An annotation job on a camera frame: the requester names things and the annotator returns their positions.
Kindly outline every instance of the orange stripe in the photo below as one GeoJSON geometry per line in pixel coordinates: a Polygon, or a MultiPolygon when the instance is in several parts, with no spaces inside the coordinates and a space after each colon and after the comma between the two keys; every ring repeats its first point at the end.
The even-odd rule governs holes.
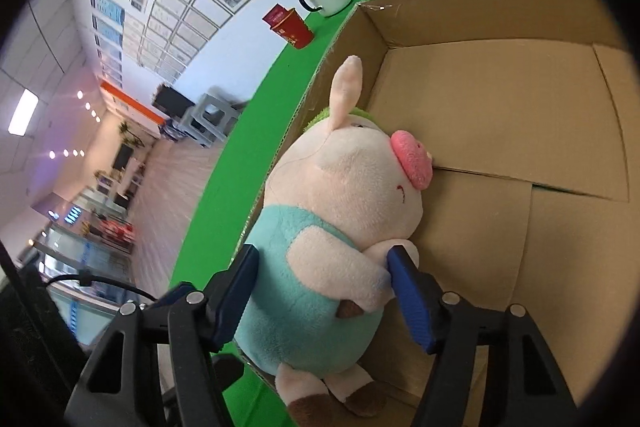
{"type": "Polygon", "coordinates": [[[102,81],[100,87],[104,89],[106,92],[111,93],[116,98],[121,99],[124,103],[132,107],[136,111],[145,115],[149,120],[156,122],[158,125],[164,123],[164,121],[169,118],[168,116],[162,117],[158,113],[152,111],[145,105],[142,105],[138,100],[131,98],[127,93],[119,90],[117,87],[113,86],[108,82],[102,81]]]}

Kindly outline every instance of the plush pig toy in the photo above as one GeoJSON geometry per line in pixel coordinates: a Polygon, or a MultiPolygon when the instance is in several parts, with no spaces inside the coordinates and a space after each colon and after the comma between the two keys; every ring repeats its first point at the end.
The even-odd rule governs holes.
{"type": "Polygon", "coordinates": [[[247,242],[260,252],[236,343],[301,427],[333,424],[329,392],[358,416],[385,404],[357,365],[394,297],[386,253],[422,217],[431,156],[410,133],[391,138],[363,111],[362,64],[335,73],[327,118],[296,140],[269,175],[247,242]]]}

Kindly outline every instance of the cardboard box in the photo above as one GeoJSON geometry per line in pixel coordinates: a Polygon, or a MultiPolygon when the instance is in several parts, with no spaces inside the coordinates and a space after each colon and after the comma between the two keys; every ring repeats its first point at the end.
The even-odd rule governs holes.
{"type": "MultiPolygon", "coordinates": [[[[580,401],[616,347],[640,282],[640,92],[599,0],[371,0],[319,65],[280,152],[328,105],[335,70],[364,64],[359,107],[433,154],[412,240],[420,269],[476,305],[527,307],[580,401]]],[[[362,365],[409,425],[433,358],[389,303],[362,365]]],[[[486,351],[465,424],[478,423],[486,351]]]]}

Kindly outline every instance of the pig snout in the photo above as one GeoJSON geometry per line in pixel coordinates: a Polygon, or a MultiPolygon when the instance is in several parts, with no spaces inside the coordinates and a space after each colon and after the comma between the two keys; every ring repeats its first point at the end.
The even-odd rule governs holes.
{"type": "Polygon", "coordinates": [[[425,190],[431,183],[433,168],[424,146],[410,132],[396,131],[391,135],[391,149],[414,188],[425,190]]]}

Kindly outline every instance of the wooden floor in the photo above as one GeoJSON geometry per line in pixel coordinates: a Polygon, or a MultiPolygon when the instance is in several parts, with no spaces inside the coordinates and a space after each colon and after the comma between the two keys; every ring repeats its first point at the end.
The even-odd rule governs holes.
{"type": "Polygon", "coordinates": [[[133,276],[137,286],[160,296],[168,288],[191,217],[222,144],[207,149],[194,140],[158,140],[148,159],[142,186],[129,210],[136,230],[133,276]]]}

